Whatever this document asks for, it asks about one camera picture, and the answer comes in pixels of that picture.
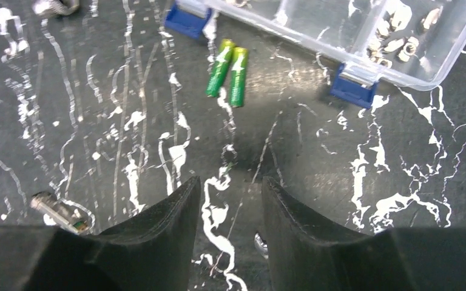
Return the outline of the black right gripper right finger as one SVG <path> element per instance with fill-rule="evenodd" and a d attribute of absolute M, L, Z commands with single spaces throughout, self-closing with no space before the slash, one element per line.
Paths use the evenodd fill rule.
<path fill-rule="evenodd" d="M 274 290 L 466 290 L 466 227 L 365 235 L 317 213 L 270 177 L 262 200 Z"/>

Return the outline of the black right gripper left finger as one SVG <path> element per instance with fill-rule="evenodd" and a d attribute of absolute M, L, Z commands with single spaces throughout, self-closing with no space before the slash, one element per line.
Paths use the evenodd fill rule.
<path fill-rule="evenodd" d="M 0 226 L 0 290 L 186 290 L 200 196 L 193 176 L 98 235 Z"/>

